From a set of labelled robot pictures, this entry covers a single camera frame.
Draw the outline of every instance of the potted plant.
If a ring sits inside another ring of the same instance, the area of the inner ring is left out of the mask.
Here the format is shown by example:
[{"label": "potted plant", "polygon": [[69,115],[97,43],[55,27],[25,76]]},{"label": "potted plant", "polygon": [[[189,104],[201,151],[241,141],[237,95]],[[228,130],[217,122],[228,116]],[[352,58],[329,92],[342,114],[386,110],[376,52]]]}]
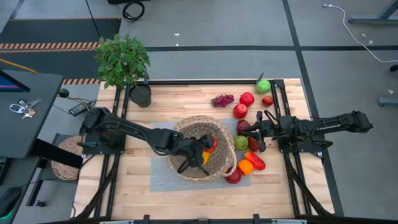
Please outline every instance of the potted plant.
[{"label": "potted plant", "polygon": [[[147,84],[147,66],[150,66],[147,50],[137,37],[130,39],[129,34],[120,37],[115,34],[113,40],[99,39],[100,47],[96,49],[95,60],[98,64],[98,80],[123,89],[126,84],[132,85],[129,97],[141,107],[151,102],[151,91]],[[144,83],[137,83],[143,78]]]}]

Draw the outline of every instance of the purple grapes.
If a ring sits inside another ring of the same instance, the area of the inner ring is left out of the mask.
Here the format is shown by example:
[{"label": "purple grapes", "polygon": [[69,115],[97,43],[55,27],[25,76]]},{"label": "purple grapes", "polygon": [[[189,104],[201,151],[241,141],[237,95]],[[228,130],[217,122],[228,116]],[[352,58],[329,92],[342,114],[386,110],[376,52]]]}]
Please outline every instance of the purple grapes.
[{"label": "purple grapes", "polygon": [[211,100],[214,107],[226,107],[226,105],[234,101],[234,95],[220,95]]}]

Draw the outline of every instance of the wooden tabletop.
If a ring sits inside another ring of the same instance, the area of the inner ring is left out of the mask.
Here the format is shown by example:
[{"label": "wooden tabletop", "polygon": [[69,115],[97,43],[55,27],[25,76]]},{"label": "wooden tabletop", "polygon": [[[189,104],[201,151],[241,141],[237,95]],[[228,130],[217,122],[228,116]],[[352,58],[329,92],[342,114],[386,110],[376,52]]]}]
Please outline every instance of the wooden tabletop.
[{"label": "wooden tabletop", "polygon": [[[300,119],[310,119],[300,79],[285,79],[285,89],[291,113]],[[153,122],[179,121],[183,118],[205,114],[218,119],[233,118],[232,109],[246,91],[253,93],[256,102],[249,108],[246,120],[256,120],[258,110],[266,108],[256,93],[254,85],[154,85],[152,104],[140,108],[129,102],[127,119],[152,127]],[[226,108],[213,108],[210,100],[219,94],[233,94],[235,102]],[[112,110],[115,89],[99,89],[97,106]],[[121,93],[118,115],[121,114],[124,93]],[[181,190],[171,192],[150,191],[151,149],[146,142],[127,137],[126,151],[121,156],[114,198],[112,219],[195,219],[195,218],[252,218],[258,213],[261,218],[294,217],[283,155],[277,142],[266,138],[267,150],[260,157],[267,164],[265,170],[255,170],[251,186],[228,189]],[[330,193],[322,162],[309,153],[301,153],[301,161],[308,188],[329,212],[333,212]],[[96,156],[81,171],[76,190],[75,206],[79,214],[98,189],[103,156]],[[298,187],[297,195],[301,213],[303,200]],[[108,193],[104,195],[101,214],[105,214]]]}]

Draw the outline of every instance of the gray mat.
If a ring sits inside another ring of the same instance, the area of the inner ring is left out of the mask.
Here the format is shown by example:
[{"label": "gray mat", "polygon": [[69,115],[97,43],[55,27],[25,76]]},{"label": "gray mat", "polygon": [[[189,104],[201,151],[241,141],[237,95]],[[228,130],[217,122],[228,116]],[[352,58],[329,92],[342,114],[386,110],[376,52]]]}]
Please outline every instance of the gray mat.
[{"label": "gray mat", "polygon": [[[221,120],[231,131],[232,135],[236,134],[236,119]],[[172,129],[177,122],[158,122],[154,123],[154,128],[169,128]],[[236,152],[238,161],[243,159],[244,152]],[[153,155],[150,159],[150,191],[163,192],[171,190],[198,190],[198,189],[218,189],[230,187],[247,187],[251,185],[251,178],[249,175],[243,176],[238,184],[229,184],[224,178],[220,177],[218,180],[209,183],[191,183],[182,179],[177,173],[170,168],[166,158]]]}]

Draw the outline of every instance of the green leaves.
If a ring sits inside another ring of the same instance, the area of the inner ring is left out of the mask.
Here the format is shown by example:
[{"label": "green leaves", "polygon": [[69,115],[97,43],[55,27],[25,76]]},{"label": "green leaves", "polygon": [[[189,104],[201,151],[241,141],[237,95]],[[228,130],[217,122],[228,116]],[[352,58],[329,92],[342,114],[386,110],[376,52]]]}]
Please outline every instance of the green leaves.
[{"label": "green leaves", "polygon": [[99,39],[95,60],[98,64],[98,79],[105,81],[105,88],[116,86],[123,88],[126,83],[133,85],[144,77],[150,60],[144,45],[137,37],[130,39],[129,34],[120,37],[115,34],[113,40]]}]

